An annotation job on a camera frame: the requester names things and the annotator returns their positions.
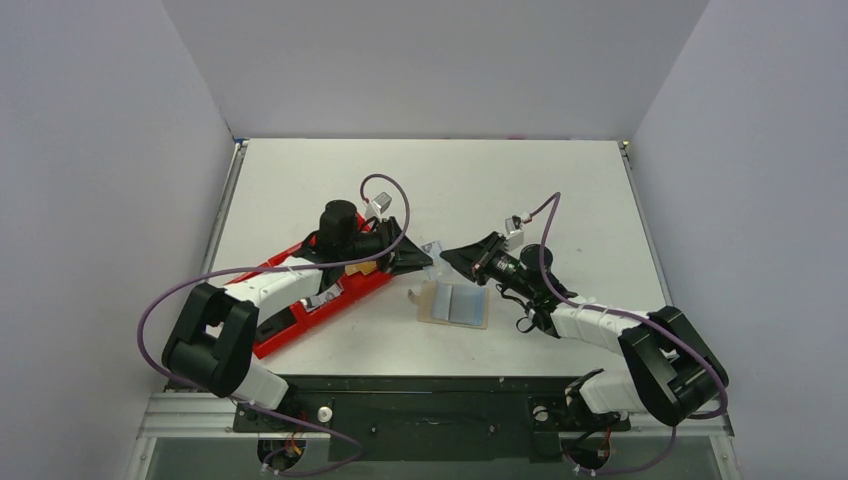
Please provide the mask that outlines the white VIP diamond card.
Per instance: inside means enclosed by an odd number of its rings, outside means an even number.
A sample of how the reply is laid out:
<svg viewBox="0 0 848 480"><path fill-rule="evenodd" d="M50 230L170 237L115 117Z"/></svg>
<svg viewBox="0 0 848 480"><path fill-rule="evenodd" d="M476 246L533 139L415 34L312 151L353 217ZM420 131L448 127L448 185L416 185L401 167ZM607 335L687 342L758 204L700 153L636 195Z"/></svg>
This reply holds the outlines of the white VIP diamond card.
<svg viewBox="0 0 848 480"><path fill-rule="evenodd" d="M454 270L450 264L441 257L443 252L442 245L439 240L434 240L423 244L421 250L426 253L432 260L432 264L423 269L427 277L431 281L437 281L450 277Z"/></svg>

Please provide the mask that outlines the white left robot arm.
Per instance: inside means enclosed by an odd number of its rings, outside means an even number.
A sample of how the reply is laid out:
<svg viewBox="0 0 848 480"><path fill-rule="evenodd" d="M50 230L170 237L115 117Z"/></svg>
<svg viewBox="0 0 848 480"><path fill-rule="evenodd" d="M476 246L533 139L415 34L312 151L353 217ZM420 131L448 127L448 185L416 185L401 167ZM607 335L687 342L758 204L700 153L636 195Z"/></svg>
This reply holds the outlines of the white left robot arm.
<svg viewBox="0 0 848 480"><path fill-rule="evenodd" d="M259 406L272 429L291 427L298 402L260 359L364 299L393 277L432 266L393 216L361 215L346 200L326 204L317 230L261 272L222 287L195 286L164 347L162 364L219 396Z"/></svg>

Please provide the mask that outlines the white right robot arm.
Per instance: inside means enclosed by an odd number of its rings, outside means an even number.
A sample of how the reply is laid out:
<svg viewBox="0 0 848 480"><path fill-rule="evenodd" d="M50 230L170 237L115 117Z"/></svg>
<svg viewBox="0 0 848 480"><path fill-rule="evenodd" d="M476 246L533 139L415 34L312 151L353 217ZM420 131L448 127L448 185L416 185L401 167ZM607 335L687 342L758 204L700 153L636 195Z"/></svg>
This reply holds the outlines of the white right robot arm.
<svg viewBox="0 0 848 480"><path fill-rule="evenodd" d="M703 406L727 401L723 366L684 313L667 305L653 312L612 308L567 289L551 272L553 255L541 244L517 256L491 233L440 257L467 280L519 303L533 328L558 339L594 345L620 356L623 370L596 368L564 391L564 413L578 427L646 413L667 426L707 419Z"/></svg>

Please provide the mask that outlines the silver striped card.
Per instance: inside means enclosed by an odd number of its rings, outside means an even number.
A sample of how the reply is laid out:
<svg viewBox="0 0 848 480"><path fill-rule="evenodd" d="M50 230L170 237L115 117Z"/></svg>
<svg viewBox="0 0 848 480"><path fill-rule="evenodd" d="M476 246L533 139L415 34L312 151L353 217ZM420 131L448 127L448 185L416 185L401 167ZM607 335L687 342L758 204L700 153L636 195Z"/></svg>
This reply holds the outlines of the silver striped card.
<svg viewBox="0 0 848 480"><path fill-rule="evenodd" d="M344 293L344 289L340 284L334 284L316 295L306 297L300 301L306 312L311 312L321 308L323 305L333 301Z"/></svg>

